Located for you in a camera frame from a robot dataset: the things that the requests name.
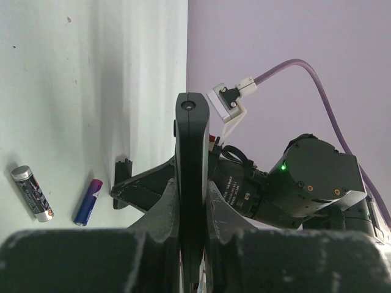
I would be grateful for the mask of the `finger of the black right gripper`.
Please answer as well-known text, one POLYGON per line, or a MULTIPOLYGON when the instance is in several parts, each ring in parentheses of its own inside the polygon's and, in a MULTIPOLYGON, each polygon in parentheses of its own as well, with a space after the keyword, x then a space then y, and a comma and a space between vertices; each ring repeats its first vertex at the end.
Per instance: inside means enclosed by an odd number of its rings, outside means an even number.
POLYGON ((114 185, 110 196, 142 212, 149 211, 160 200, 172 203, 176 211, 175 158, 114 185))

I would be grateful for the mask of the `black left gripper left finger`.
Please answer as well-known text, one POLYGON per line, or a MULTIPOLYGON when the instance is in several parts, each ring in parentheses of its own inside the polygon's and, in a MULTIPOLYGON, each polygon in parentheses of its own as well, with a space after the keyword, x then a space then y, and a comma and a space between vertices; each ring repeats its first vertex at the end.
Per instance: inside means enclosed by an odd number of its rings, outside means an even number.
POLYGON ((24 230, 1 245, 2 292, 181 292, 174 181, 120 229, 24 230))

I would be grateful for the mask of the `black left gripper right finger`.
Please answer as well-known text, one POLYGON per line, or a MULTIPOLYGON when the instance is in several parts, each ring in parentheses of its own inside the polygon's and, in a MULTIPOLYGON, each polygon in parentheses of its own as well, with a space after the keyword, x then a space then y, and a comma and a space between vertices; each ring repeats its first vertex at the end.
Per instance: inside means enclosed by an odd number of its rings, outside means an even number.
POLYGON ((261 230, 223 199, 206 196, 208 292, 389 292, 390 264, 355 231, 261 230))

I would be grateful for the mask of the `black remote battery cover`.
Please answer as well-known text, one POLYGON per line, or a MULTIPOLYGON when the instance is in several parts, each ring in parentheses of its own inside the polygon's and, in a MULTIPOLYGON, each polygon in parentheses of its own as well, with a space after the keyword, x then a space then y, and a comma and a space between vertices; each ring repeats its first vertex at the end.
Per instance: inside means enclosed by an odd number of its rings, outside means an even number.
MULTIPOLYGON (((114 184, 118 184, 122 181, 128 180, 132 177, 132 167, 133 163, 128 158, 125 158, 124 161, 118 161, 115 163, 115 174, 114 174, 114 184)), ((120 210, 128 205, 117 199, 113 199, 113 208, 115 210, 120 210)))

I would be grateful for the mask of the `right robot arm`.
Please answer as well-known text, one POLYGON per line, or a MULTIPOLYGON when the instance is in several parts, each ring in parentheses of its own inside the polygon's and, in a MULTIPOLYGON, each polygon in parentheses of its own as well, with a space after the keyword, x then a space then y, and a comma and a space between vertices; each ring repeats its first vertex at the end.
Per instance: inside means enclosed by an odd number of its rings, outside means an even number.
POLYGON ((117 163, 111 197, 147 212, 177 184, 180 230, 202 237, 206 189, 213 183, 239 215, 280 229, 353 230, 385 239, 374 207, 375 194, 357 158, 311 134, 291 140, 268 172, 238 148, 205 136, 178 136, 175 156, 136 176, 117 163))

